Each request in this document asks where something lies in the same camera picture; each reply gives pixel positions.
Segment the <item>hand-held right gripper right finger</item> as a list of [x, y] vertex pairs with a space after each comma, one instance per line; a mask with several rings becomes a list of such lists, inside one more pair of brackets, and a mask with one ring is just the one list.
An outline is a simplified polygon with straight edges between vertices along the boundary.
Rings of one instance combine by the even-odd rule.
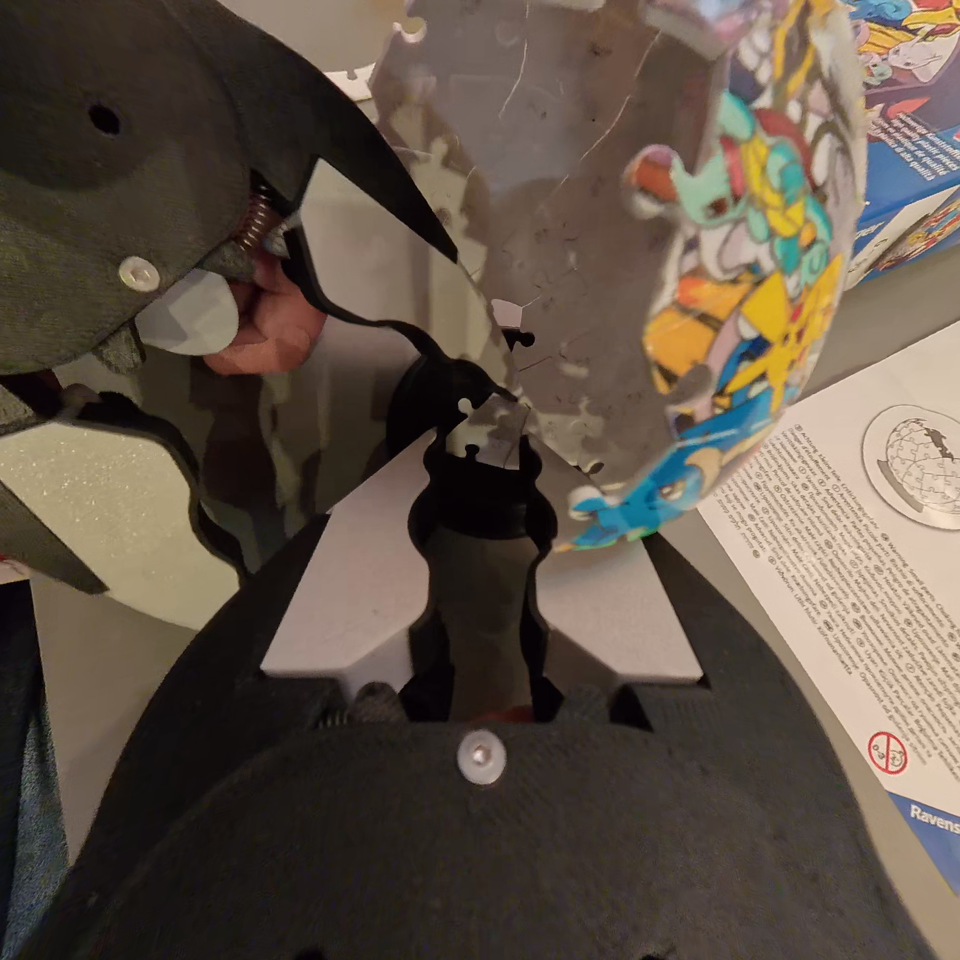
[[631, 684], [700, 685], [704, 670], [641, 541], [578, 550], [569, 497], [595, 492], [534, 437], [522, 438], [525, 531], [536, 548], [520, 623], [534, 719], [591, 687], [616, 700]]

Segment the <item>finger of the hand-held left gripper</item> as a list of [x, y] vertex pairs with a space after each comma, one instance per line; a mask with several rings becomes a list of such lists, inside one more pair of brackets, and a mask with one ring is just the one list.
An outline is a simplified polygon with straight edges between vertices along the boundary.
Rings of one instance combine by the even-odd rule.
[[444, 356], [472, 363], [504, 398], [515, 400], [509, 348], [474, 282], [486, 248], [467, 235], [469, 175], [439, 155], [414, 155], [412, 169], [400, 172], [414, 199], [425, 199], [438, 217], [442, 237], [454, 241], [453, 258], [316, 158], [299, 216], [322, 293], [363, 320], [423, 331]]
[[2, 433], [1, 484], [2, 556], [77, 591], [200, 629], [246, 578], [183, 436], [123, 394]]

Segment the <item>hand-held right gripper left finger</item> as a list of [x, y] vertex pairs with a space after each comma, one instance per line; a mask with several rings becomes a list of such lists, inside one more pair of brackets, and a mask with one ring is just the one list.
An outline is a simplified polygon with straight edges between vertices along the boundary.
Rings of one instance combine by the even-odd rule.
[[262, 660], [275, 678], [401, 691], [445, 662], [445, 627], [426, 558], [439, 526], [430, 429], [342, 498]]

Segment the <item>grey puzzle piece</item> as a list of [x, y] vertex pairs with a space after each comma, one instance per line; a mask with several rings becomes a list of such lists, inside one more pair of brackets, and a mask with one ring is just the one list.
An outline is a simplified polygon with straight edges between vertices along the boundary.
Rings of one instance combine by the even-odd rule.
[[456, 457], [473, 457], [479, 464], [516, 472], [520, 469], [520, 445], [531, 408], [523, 401], [491, 395], [475, 408], [466, 397], [457, 408], [461, 420], [446, 437], [446, 451]]

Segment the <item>loose white puzzle piece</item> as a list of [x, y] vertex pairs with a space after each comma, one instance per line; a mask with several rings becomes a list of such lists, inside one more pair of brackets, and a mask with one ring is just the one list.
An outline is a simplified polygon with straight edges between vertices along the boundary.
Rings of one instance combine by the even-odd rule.
[[426, 22], [397, 11], [358, 10], [358, 14], [333, 40], [319, 69], [354, 104], [366, 107], [373, 102], [372, 78], [389, 42], [396, 37], [421, 39]]

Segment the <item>blue puzzle box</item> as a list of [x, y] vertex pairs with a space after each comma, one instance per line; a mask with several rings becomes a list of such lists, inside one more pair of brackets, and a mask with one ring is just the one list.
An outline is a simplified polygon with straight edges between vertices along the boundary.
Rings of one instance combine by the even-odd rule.
[[868, 175], [848, 289], [959, 240], [959, 3], [847, 2]]

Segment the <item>person's left hand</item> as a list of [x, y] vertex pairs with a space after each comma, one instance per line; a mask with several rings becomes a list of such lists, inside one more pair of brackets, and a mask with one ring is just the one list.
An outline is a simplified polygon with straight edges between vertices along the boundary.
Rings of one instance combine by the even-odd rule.
[[252, 280], [228, 283], [238, 310], [238, 330], [222, 350], [203, 357], [215, 374], [288, 374], [313, 353], [327, 315], [311, 306], [282, 267], [282, 258], [260, 250]]

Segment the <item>white instruction sheet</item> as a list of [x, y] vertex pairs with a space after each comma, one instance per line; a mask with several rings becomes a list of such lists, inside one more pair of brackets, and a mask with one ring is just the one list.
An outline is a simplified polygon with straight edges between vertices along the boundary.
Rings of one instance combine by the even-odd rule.
[[959, 889], [959, 324], [792, 407], [700, 514]]

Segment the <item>person's blue jeans leg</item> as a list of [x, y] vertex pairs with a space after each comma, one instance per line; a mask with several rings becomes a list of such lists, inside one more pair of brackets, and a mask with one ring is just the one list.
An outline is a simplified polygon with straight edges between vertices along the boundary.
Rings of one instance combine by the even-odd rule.
[[1, 586], [1, 957], [59, 893], [68, 846], [30, 582]]

